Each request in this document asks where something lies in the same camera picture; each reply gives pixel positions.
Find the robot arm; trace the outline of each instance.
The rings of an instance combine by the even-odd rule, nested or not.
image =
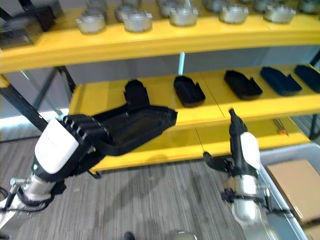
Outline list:
[[[241,225],[247,240],[279,240],[277,233],[269,225],[266,213],[258,196],[258,171],[260,170],[260,152],[257,139],[248,132],[246,125],[229,111],[230,149],[232,160],[222,157],[213,158],[203,153],[207,165],[215,170],[230,173],[235,181],[234,192],[225,189],[222,198],[231,202],[231,211]]]
[[[0,239],[14,237],[27,219],[48,207],[66,189],[66,178],[88,171],[106,155],[128,153],[176,124],[177,112],[150,105],[142,83],[129,81],[125,90],[123,106],[50,121],[35,145],[31,175],[13,178],[0,202]]]

